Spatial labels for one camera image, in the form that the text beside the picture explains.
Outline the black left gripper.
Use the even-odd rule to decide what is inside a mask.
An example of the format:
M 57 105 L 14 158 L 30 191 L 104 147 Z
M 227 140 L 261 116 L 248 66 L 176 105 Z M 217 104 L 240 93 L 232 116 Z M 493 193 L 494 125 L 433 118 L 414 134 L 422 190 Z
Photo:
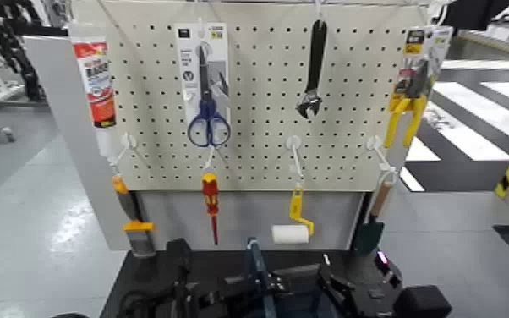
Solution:
M 200 317 L 202 310 L 217 307 L 219 317 L 238 317 L 233 302 L 240 294 L 276 294 L 282 291 L 279 276 L 268 271 L 252 271 L 237 277 L 226 277 L 217 289 L 198 293 L 198 283 L 188 283 L 192 270 L 192 249 L 184 238 L 166 245 L 168 259 L 176 266 L 177 279 L 172 285 L 172 317 Z

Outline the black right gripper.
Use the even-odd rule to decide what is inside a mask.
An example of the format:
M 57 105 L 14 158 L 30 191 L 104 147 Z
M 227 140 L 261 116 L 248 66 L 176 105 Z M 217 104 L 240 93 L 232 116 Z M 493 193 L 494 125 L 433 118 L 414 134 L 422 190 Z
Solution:
M 319 287 L 342 317 L 396 316 L 393 304 L 402 291 L 402 273 L 382 250 L 376 249 L 368 255 L 353 258 L 353 296 L 352 284 L 333 274 L 329 265 L 320 264 L 317 277 Z

